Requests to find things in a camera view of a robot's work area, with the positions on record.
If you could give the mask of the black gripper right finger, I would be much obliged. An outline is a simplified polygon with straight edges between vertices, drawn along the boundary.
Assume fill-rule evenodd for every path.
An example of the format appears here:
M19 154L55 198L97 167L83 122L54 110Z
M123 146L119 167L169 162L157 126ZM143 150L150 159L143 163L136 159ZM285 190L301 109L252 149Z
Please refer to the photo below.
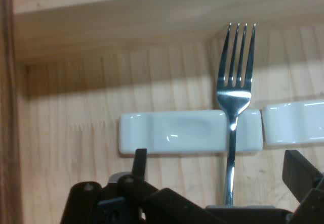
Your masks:
M299 151L286 150L282 180L299 202L288 223L323 223L323 173Z

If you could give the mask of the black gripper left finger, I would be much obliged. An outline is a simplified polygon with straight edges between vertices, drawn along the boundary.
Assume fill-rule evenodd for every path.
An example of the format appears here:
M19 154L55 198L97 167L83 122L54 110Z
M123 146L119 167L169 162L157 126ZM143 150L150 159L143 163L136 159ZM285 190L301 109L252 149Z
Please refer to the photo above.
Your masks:
M145 181L147 150L137 149L131 172L97 182L75 184L61 223L205 223L206 211L171 189Z

